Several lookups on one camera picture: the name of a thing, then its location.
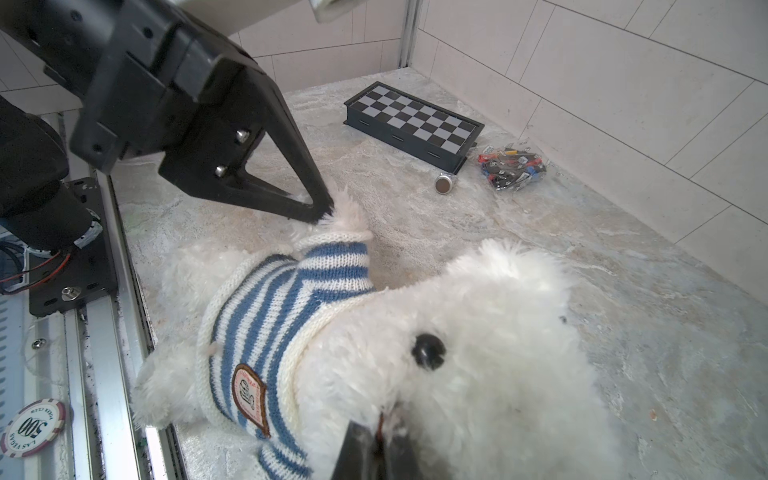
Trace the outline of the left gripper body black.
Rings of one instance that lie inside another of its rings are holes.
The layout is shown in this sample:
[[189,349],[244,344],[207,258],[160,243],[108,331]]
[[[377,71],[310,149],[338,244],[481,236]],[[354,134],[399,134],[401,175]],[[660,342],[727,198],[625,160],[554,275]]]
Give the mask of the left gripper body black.
[[69,146],[104,173],[190,141],[252,63],[170,1],[4,1],[1,29],[81,100]]

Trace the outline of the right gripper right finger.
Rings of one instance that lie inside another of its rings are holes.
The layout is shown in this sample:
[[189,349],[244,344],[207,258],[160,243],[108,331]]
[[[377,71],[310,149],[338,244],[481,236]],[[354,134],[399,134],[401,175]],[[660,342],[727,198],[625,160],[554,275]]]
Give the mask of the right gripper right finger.
[[383,435],[381,478],[386,480],[422,480],[423,474],[405,427],[393,427]]

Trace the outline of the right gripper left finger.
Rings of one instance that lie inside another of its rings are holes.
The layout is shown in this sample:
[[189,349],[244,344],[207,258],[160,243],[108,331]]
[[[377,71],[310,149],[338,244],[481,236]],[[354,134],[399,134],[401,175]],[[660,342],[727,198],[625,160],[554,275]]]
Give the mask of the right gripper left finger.
[[382,446],[380,433],[350,421],[331,479],[375,480],[381,478]]

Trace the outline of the white teddy bear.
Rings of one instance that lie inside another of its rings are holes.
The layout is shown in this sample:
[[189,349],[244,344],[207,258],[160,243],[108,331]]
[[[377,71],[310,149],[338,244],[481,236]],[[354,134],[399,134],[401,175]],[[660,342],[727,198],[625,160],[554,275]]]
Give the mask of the white teddy bear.
[[[320,220],[293,223],[288,246],[262,252],[362,231],[364,209],[340,191]],[[163,293],[183,324],[137,374],[138,424],[210,423],[195,388],[198,332],[217,291],[262,252],[202,242],[173,256]],[[293,376],[308,479],[331,479],[350,421],[381,444],[405,427],[423,479],[619,477],[597,374],[566,318],[571,285],[550,254],[495,239],[418,283],[373,285],[313,337]]]

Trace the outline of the blue white striped shirt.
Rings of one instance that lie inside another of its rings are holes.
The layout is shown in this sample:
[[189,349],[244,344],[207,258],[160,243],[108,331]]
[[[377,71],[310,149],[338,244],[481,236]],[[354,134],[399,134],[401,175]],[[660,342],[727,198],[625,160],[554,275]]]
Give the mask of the blue white striped shirt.
[[195,388],[204,417],[260,445],[258,479],[308,479],[293,376],[313,337],[369,296],[371,232],[314,234],[239,267],[206,308]]

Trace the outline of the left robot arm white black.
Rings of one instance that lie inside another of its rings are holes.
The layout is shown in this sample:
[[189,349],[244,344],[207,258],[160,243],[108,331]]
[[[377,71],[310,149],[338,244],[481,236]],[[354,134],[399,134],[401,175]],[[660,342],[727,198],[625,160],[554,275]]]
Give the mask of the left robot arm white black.
[[159,153],[159,174],[200,199],[314,223],[333,205],[277,84],[216,18],[172,1],[5,1],[1,29],[82,104],[64,140],[1,103],[1,223],[59,252],[96,233],[63,181],[77,155],[110,173]]

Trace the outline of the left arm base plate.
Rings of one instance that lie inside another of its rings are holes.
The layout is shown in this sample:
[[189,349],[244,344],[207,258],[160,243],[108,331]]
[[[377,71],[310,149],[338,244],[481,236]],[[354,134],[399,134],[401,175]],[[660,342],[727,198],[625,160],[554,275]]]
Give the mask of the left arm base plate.
[[[101,225],[102,232],[83,246],[77,246],[72,242],[75,234],[85,233],[85,213]],[[47,265],[42,264],[42,258],[29,256],[33,268],[29,281],[45,281],[28,291],[29,312],[33,316],[42,318],[63,313],[117,292],[103,197],[96,179],[85,177],[63,182],[56,196],[43,208],[41,220],[47,229],[46,243],[61,254]]]

